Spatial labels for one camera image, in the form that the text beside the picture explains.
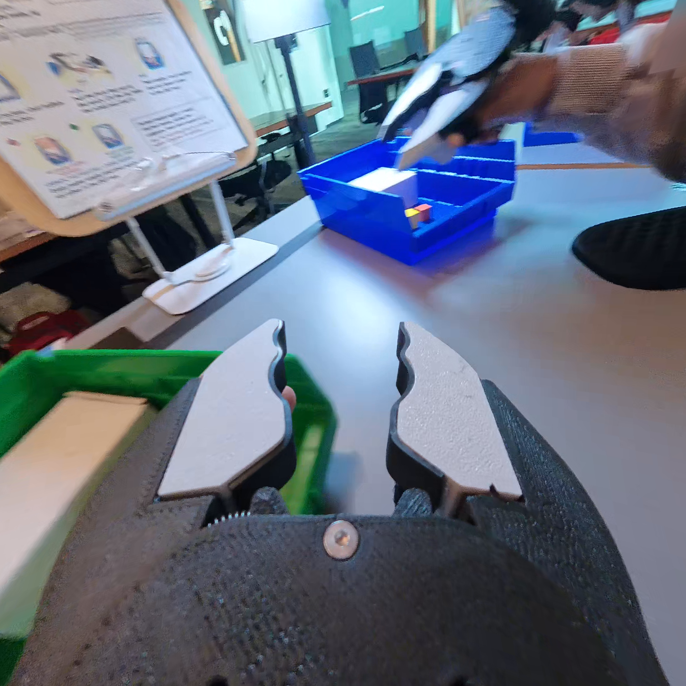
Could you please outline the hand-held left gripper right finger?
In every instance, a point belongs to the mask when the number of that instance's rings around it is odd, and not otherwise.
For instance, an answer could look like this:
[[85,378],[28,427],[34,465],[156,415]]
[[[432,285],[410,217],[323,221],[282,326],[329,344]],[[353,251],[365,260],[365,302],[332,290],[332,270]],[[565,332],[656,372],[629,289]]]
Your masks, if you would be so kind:
[[397,358],[386,468],[399,494],[421,490],[444,516],[473,495],[522,500],[484,385],[468,362],[414,322],[399,324]]

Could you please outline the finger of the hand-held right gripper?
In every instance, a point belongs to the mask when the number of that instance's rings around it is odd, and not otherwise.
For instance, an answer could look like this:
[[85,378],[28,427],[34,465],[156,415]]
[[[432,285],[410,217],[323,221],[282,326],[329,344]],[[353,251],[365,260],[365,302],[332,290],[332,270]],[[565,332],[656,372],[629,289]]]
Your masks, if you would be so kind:
[[407,128],[417,114],[426,113],[440,96],[441,90],[451,84],[453,70],[440,62],[425,62],[407,82],[380,125],[377,139],[388,142]]
[[491,80],[468,81],[442,94],[398,151],[396,168],[407,170],[430,160],[448,164],[458,148],[476,141],[482,134],[476,111]]

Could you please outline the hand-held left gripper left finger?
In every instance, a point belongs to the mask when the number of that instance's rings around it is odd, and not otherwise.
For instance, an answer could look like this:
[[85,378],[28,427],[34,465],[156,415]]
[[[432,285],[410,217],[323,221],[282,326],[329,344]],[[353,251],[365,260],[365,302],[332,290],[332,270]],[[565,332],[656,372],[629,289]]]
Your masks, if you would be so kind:
[[165,502],[210,496],[248,510],[260,488],[293,476],[296,447],[287,386],[285,322],[270,319],[201,374],[161,478]]

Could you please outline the white cardboard box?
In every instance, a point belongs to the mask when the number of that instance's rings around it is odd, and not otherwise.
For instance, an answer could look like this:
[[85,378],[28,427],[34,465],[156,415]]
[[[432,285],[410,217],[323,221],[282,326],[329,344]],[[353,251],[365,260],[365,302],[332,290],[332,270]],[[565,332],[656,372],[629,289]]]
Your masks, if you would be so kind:
[[65,540],[156,416],[142,398],[68,392],[1,458],[1,637],[23,639]]
[[365,215],[378,224],[398,227],[401,218],[407,220],[405,210],[420,204],[418,177],[412,170],[379,167],[349,181],[348,185],[362,190]]

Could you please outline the blue plastic bin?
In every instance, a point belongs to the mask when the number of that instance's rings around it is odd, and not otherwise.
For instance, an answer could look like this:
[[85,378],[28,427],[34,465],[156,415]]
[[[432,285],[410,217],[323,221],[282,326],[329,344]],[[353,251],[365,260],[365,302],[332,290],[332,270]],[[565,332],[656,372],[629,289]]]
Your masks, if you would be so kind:
[[379,167],[393,167],[407,141],[406,136],[372,141],[298,172],[324,227],[407,265],[462,244],[470,235],[491,233],[497,211],[511,201],[515,189],[513,140],[459,148],[446,165],[426,160],[412,167],[420,204],[433,208],[431,221],[419,223],[417,230],[404,218],[395,227],[366,217],[362,190],[348,182]]
[[583,141],[583,136],[571,132],[539,131],[533,123],[525,124],[522,147],[537,148],[551,145],[574,144]]

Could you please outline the person's right forearm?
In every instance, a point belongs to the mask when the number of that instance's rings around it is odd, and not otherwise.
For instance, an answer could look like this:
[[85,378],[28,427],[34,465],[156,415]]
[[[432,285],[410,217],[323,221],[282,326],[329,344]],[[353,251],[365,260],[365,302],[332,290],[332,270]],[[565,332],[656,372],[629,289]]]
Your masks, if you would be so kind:
[[536,122],[684,183],[685,22],[642,24],[612,44],[558,51]]

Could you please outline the person's right hand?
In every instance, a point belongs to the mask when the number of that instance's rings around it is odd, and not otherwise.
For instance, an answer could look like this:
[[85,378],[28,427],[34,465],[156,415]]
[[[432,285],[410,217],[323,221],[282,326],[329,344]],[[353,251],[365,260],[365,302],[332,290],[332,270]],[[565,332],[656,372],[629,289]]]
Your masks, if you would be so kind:
[[556,79],[553,54],[518,54],[503,67],[476,109],[482,131],[523,121],[546,104]]

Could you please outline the wooden table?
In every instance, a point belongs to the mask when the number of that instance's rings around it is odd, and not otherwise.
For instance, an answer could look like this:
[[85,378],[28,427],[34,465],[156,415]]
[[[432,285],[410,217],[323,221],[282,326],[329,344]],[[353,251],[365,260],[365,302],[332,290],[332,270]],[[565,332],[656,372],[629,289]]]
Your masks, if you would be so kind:
[[[309,133],[317,133],[318,125],[315,118],[333,107],[331,101],[304,107],[304,118],[307,121]],[[296,122],[297,113],[294,109],[287,111],[271,111],[250,118],[254,132],[258,139],[266,139],[268,135],[289,132],[291,123]]]
[[355,77],[352,80],[347,81],[347,87],[354,87],[363,84],[371,83],[396,83],[403,80],[408,80],[414,75],[414,73],[421,66],[421,63],[412,62],[407,64],[401,64],[393,69],[384,69],[378,73],[373,73],[370,75],[364,75]]

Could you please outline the black office chair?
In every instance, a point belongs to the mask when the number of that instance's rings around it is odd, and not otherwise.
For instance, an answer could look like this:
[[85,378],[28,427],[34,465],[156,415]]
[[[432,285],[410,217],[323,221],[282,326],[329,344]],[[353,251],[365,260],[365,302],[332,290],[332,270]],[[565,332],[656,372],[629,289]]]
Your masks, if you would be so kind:
[[289,207],[288,202],[276,202],[273,193],[277,185],[292,174],[291,165],[284,160],[256,160],[245,170],[219,180],[219,188],[225,199],[242,207],[254,200],[255,208],[240,219],[234,228],[239,229],[251,222],[264,219]]
[[[348,48],[357,80],[371,78],[381,71],[372,41]],[[387,84],[384,81],[359,82],[359,120],[362,124],[382,124],[389,110]]]

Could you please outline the green plastic bin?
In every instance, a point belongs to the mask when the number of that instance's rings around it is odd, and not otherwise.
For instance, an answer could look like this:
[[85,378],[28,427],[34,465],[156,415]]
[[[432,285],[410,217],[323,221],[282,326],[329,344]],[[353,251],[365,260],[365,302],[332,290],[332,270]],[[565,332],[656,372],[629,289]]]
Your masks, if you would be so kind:
[[[219,353],[210,351],[91,350],[62,353],[22,353],[1,369],[1,455],[29,432],[62,396],[73,390],[146,399],[155,409],[163,409],[190,379],[200,376]],[[293,419],[297,466],[281,490],[293,515],[319,514],[323,507],[324,481],[337,420],[330,401],[309,376],[300,361],[285,358],[286,380],[294,388],[304,408]],[[168,547],[176,534],[189,529],[196,513],[180,523],[168,523],[164,516],[175,515],[174,507],[163,506],[161,513],[141,514],[134,505],[133,522],[124,523],[123,514],[105,514],[105,532],[95,534],[96,561],[104,571],[95,572],[105,590],[118,597],[123,587],[132,585],[137,571],[150,564]]]

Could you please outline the white document stand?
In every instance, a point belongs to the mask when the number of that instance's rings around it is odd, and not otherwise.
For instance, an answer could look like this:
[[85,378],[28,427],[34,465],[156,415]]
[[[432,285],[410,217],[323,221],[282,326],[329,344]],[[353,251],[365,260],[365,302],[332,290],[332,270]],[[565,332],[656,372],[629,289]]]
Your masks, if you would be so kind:
[[[197,309],[279,250],[274,244],[235,236],[219,177],[231,171],[236,161],[230,151],[176,151],[144,157],[93,208],[103,222],[126,223],[159,278],[143,291],[142,297],[167,315],[180,316]],[[196,184],[209,185],[222,242],[178,269],[168,270],[145,237],[138,216],[145,208],[157,207]]]

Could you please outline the red bag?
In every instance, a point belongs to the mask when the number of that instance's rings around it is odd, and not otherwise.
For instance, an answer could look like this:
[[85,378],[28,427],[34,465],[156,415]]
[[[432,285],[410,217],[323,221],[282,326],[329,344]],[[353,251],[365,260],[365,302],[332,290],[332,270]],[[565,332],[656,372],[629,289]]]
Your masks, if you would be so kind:
[[88,320],[74,310],[35,313],[14,327],[7,345],[8,355],[14,357],[24,351],[39,351],[59,339],[71,339],[89,326]]

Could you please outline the instruction board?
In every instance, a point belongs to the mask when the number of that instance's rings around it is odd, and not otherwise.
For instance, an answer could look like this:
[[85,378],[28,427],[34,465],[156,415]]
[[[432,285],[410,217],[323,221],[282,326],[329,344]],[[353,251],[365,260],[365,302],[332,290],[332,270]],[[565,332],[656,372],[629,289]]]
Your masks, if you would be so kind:
[[1,2],[1,213],[91,235],[256,152],[188,2]]

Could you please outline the dark wall poster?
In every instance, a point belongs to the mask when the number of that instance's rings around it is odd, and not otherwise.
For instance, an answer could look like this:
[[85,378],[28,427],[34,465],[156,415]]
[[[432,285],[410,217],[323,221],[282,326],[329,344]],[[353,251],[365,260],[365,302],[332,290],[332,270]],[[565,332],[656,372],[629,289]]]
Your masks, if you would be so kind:
[[199,5],[222,64],[244,62],[245,52],[239,36],[235,2],[199,1]]

